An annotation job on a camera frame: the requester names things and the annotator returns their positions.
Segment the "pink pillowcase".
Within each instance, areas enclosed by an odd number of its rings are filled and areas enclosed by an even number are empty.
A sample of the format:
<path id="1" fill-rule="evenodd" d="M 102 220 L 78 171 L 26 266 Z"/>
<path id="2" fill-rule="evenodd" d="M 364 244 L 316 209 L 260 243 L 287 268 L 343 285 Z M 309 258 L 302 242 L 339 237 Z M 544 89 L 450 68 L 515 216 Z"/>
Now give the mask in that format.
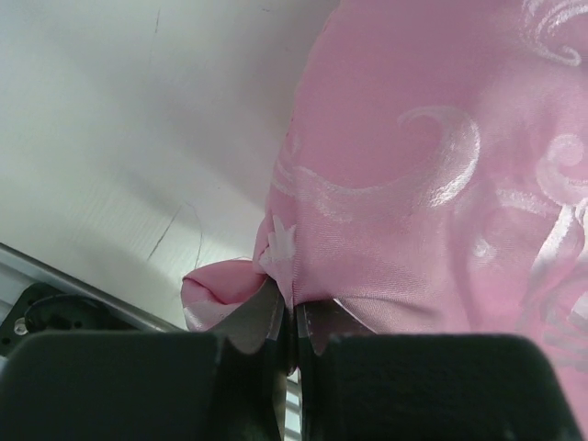
<path id="1" fill-rule="evenodd" d="M 587 4 L 343 1 L 295 96 L 250 261 L 188 274 L 210 328 L 273 278 L 382 333 L 513 333 L 587 373 Z"/>

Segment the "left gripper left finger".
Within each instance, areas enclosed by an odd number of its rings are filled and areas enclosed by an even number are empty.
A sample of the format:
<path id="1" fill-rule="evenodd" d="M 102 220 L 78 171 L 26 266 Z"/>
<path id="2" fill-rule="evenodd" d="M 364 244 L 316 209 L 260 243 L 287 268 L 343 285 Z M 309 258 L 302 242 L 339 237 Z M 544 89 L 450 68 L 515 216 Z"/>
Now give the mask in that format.
<path id="1" fill-rule="evenodd" d="M 279 440 L 287 324 L 267 284 L 206 332 L 32 334 L 1 371 L 1 437 Z"/>

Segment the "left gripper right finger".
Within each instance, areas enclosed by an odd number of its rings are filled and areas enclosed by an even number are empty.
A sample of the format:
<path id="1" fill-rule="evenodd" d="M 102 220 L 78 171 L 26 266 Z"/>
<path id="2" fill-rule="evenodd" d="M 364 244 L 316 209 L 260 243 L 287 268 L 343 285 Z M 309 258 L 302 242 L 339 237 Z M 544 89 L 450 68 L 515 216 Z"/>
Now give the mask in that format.
<path id="1" fill-rule="evenodd" d="M 548 360 L 509 334 L 376 334 L 335 302 L 296 309 L 306 440 L 579 440 Z"/>

